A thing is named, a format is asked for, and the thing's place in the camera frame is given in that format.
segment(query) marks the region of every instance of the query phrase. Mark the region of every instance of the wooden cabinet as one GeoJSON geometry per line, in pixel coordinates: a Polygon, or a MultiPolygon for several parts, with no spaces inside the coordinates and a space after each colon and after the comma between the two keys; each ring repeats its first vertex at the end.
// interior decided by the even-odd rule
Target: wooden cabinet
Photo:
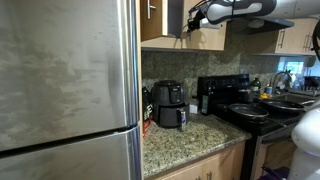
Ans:
{"type": "Polygon", "coordinates": [[[239,180],[244,142],[148,180],[239,180]]]}
{"type": "Polygon", "coordinates": [[[188,11],[199,0],[180,0],[182,3],[182,18],[177,23],[182,31],[180,37],[175,38],[168,33],[168,18],[175,15],[168,14],[169,0],[140,0],[141,18],[141,46],[142,48],[166,48],[166,49],[192,49],[192,50],[224,50],[226,23],[222,23],[221,29],[201,28],[192,32],[191,38],[187,34],[188,11]],[[154,8],[148,8],[148,1],[154,8]]]}
{"type": "Polygon", "coordinates": [[[312,33],[317,23],[314,19],[291,19],[294,27],[248,36],[249,54],[314,55],[312,33]]]}

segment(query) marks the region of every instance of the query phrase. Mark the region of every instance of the lower cabinet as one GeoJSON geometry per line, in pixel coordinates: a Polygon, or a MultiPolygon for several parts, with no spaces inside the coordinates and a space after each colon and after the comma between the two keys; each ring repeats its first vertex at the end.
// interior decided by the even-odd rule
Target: lower cabinet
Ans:
{"type": "Polygon", "coordinates": [[[160,177],[148,178],[148,180],[239,180],[243,152],[244,142],[160,177]]]}

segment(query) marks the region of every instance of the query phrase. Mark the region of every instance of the granite countertop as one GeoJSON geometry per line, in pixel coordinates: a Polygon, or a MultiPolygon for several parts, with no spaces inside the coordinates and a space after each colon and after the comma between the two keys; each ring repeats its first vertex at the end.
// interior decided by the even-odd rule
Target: granite countertop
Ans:
{"type": "Polygon", "coordinates": [[[251,138],[220,118],[190,115],[186,130],[160,128],[154,122],[143,139],[144,176],[158,174],[251,138]]]}

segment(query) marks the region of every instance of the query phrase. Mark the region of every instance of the stovetop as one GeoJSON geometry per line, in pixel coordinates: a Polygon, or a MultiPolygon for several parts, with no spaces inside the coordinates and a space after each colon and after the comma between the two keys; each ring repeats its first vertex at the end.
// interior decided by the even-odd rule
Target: stovetop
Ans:
{"type": "Polygon", "coordinates": [[[253,123],[248,119],[239,117],[238,115],[228,110],[228,105],[226,104],[216,106],[213,109],[212,113],[213,115],[220,117],[221,119],[228,121],[229,123],[234,124],[237,127],[253,135],[259,135],[259,136],[286,128],[274,121],[280,122],[286,126],[290,126],[290,125],[297,124],[304,114],[304,113],[282,113],[282,112],[271,111],[271,110],[267,110],[267,111],[269,112],[269,115],[266,117],[266,121],[261,124],[253,123]]]}

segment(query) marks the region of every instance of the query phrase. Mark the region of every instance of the stainless steel refrigerator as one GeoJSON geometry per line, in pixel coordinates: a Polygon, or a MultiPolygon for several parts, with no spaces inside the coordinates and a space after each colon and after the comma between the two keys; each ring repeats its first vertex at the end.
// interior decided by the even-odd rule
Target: stainless steel refrigerator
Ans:
{"type": "Polygon", "coordinates": [[[141,179],[134,0],[0,0],[0,179],[141,179]]]}

